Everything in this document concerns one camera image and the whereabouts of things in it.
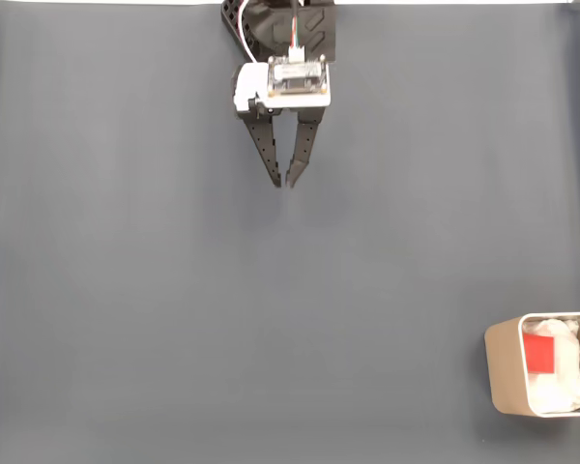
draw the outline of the white cloth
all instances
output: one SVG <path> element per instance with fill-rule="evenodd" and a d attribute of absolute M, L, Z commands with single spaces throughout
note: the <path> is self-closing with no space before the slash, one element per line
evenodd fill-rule
<path fill-rule="evenodd" d="M 537 413 L 580 409 L 578 323 L 547 319 L 524 323 L 526 334 L 554 337 L 554 374 L 529 374 L 529 403 Z"/>

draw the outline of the gray backdrop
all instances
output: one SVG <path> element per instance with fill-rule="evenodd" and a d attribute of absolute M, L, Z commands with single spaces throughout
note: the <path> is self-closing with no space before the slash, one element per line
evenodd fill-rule
<path fill-rule="evenodd" d="M 276 190 L 217 6 L 0 4 L 0 464 L 580 463 L 482 341 L 580 310 L 580 8 L 337 26 Z"/>

